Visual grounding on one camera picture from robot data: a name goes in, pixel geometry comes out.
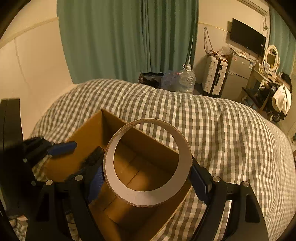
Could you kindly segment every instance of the plaid bedspread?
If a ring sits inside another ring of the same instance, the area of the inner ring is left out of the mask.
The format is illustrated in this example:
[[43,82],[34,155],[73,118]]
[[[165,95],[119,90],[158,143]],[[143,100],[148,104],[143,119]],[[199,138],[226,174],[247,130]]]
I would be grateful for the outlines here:
[[[36,124],[32,136],[62,142],[99,109],[130,122],[157,118],[178,128],[193,156],[212,175],[224,181],[250,182],[266,221],[270,241],[289,224],[296,209],[296,173],[287,137],[272,123],[242,104],[205,96],[171,93],[120,80],[92,80],[60,97]],[[140,130],[176,150],[167,132],[153,124]],[[41,161],[33,168],[46,179]],[[155,240],[189,240],[205,211],[192,190],[181,208]],[[222,239],[230,202],[215,240]]]

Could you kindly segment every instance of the green curtain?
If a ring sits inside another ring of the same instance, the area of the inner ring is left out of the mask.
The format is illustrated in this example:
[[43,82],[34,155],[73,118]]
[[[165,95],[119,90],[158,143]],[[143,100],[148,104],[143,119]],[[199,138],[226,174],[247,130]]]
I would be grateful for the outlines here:
[[269,8],[269,12],[269,44],[276,46],[281,58],[278,71],[290,75],[294,64],[296,40],[285,21],[272,6],[270,6]]
[[58,0],[57,15],[74,83],[137,82],[182,69],[190,52],[193,63],[197,0]]

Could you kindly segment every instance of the black screen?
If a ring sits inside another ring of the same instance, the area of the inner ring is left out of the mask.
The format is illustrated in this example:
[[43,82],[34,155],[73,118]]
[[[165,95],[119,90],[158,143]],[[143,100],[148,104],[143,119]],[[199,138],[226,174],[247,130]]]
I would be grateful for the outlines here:
[[264,54],[266,37],[248,25],[232,19],[230,40],[246,47],[260,56]]

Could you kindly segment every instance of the television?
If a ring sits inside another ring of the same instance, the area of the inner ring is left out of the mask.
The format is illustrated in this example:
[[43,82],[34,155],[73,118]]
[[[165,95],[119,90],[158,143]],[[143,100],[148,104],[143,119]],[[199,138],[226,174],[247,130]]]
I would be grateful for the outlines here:
[[234,18],[232,19],[230,40],[246,47],[260,56],[264,55],[266,37]]

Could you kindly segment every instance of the silver bolt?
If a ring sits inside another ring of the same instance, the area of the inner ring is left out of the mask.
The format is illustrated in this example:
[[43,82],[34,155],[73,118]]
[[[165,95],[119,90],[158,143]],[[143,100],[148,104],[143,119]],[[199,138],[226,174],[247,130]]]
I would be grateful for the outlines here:
[[243,181],[241,184],[246,188],[250,186],[250,184],[247,181]]
[[221,178],[218,176],[213,176],[213,181],[218,183],[221,181]]
[[76,177],[75,177],[75,180],[76,181],[81,181],[83,179],[83,176],[81,176],[81,175],[77,175]]
[[50,186],[52,183],[53,183],[52,180],[47,180],[45,184],[46,184],[47,186]]

